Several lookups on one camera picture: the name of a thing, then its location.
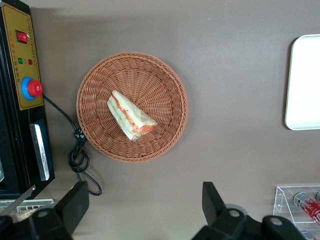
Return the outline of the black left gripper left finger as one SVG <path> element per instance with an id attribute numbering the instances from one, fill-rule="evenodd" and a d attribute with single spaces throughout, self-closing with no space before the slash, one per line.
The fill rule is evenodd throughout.
<path id="1" fill-rule="evenodd" d="M 90 201 L 88 183 L 77 182 L 55 205 L 42 205 L 28 218 L 14 222 L 10 213 L 22 205 L 35 190 L 33 186 L 11 203 L 0 206 L 0 238 L 2 240 L 71 240 L 72 234 L 86 214 Z"/>

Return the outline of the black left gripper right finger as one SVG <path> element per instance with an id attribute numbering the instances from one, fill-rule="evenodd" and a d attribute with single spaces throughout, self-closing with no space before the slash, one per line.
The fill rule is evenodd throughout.
<path id="1" fill-rule="evenodd" d="M 225 204 L 212 182 L 202 185 L 202 210 L 207 221 L 194 240 L 264 240 L 262 224 L 239 206 Z"/>

